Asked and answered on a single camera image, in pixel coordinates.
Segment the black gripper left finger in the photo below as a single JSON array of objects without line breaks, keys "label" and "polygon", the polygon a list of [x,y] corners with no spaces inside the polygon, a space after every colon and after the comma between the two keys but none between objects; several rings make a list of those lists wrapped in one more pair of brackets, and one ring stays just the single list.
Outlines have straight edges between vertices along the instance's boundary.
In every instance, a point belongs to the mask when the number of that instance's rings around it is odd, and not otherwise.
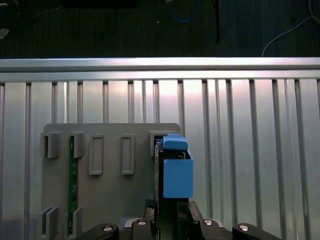
[{"label": "black gripper left finger", "polygon": [[87,240],[156,240],[157,222],[160,216],[156,194],[148,196],[144,204],[143,217],[127,220],[120,228],[114,223],[100,223],[86,231]]}]

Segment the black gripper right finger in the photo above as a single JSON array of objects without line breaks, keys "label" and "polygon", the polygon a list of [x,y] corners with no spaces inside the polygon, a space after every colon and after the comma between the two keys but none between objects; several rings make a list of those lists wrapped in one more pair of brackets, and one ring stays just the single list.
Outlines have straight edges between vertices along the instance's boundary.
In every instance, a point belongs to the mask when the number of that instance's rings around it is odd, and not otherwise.
[{"label": "black gripper right finger", "polygon": [[188,201],[186,214],[182,216],[180,240],[278,240],[279,237],[249,223],[237,223],[231,230],[221,221],[204,218],[195,201]]}]

